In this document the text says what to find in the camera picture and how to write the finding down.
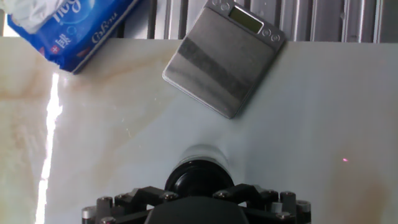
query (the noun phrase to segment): marble veining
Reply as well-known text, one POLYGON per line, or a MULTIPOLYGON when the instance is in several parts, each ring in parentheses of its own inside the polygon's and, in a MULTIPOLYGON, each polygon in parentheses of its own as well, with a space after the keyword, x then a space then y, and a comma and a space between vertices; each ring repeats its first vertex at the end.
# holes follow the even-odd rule
POLYGON ((73 76, 0 38, 0 222, 80 223, 196 144, 236 183, 311 201, 313 223, 398 222, 398 45, 289 43, 228 120, 163 81, 179 43, 111 39, 73 76))

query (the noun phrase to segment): screw head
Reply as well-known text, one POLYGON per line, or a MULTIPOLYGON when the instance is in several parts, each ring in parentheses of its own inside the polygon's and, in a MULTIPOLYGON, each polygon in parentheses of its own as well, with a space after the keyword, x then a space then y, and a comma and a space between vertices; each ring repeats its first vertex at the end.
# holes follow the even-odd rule
POLYGON ((175 200, 178 198, 178 194, 174 192, 164 192, 164 194, 160 197, 163 200, 175 200))
POLYGON ((104 196, 100 198, 101 200, 112 200, 113 198, 109 197, 109 196, 104 196))
POLYGON ((126 196, 126 194, 119 194, 116 196, 116 198, 124 198, 126 196))
POLYGON ((276 217, 283 220, 285 218, 290 218, 292 215, 289 212, 281 212, 276 214, 276 217))
POLYGON ((96 216, 96 206, 85 207, 81 210, 81 217, 84 219, 93 218, 96 216))
POLYGON ((294 195, 293 192, 289 192, 289 191, 281 192, 280 194, 288 195, 288 196, 294 195))
POLYGON ((229 192, 226 191, 226 190, 220 190, 220 191, 217 191, 216 193, 213 194, 213 197, 214 197, 214 198, 220 198, 220 199, 222 199, 222 198, 228 198, 228 197, 230 197, 230 196, 231 196, 231 193, 229 193, 229 192))
POLYGON ((115 224, 116 223, 116 219, 113 217, 105 217, 102 218, 100 221, 101 224, 115 224))

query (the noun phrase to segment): metal bolt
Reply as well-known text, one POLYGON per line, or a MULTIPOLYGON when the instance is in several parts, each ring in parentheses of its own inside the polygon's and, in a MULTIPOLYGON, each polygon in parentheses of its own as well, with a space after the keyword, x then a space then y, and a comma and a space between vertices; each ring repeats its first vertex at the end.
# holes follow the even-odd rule
POLYGON ((109 197, 109 196, 104 196, 100 198, 101 200, 113 200, 113 198, 109 197))
POLYGON ((283 220, 285 218, 290 218, 291 214, 289 212, 281 212, 281 213, 276 214, 276 217, 283 220))
POLYGON ((280 194, 281 195, 287 195, 287 196, 295 195, 293 192, 289 192, 289 191, 281 192, 280 194))
POLYGON ((297 200, 296 204, 301 212, 311 212, 311 203, 304 200, 297 200))
POLYGON ((231 193, 229 193, 229 192, 226 191, 226 190, 220 190, 220 191, 217 191, 216 193, 213 194, 213 197, 214 197, 214 198, 220 198, 220 199, 222 199, 222 198, 228 198, 228 197, 230 197, 230 196, 231 196, 231 193))
POLYGON ((271 205, 271 212, 272 213, 281 213, 282 212, 283 203, 280 202, 273 202, 271 205))
POLYGON ((116 196, 116 198, 124 198, 126 196, 126 194, 119 194, 116 196))
POLYGON ((116 219, 113 217, 105 217, 101 219, 101 224, 116 224, 116 219))
POLYGON ((266 190, 266 192, 268 192, 270 194, 278 193, 276 190, 266 190))
POLYGON ((164 192, 162 196, 160 196, 163 200, 174 200, 178 198, 178 194, 174 192, 164 192))
POLYGON ((83 219, 90 219, 96 216, 96 206, 85 207, 81 210, 81 217, 83 219))

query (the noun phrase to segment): scale button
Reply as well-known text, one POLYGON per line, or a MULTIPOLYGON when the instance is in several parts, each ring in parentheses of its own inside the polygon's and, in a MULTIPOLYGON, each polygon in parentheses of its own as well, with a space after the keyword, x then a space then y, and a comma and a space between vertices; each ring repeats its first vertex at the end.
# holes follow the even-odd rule
POLYGON ((269 37, 269 36, 271 36, 271 30, 270 29, 264 29, 263 31, 262 31, 262 35, 264 36, 264 37, 269 37))
POLYGON ((228 3, 224 3, 221 5, 221 10, 225 11, 225 10, 229 10, 229 4, 228 3))
POLYGON ((272 35, 272 37, 271 37, 271 40, 272 41, 280 41, 280 36, 279 35, 272 35))

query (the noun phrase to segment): blue tissue pack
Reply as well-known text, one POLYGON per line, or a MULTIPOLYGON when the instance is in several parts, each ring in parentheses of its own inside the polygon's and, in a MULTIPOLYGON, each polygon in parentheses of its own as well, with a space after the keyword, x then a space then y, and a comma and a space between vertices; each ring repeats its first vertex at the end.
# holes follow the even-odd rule
POLYGON ((35 34, 8 25, 47 60, 77 74, 139 0, 68 0, 35 34))

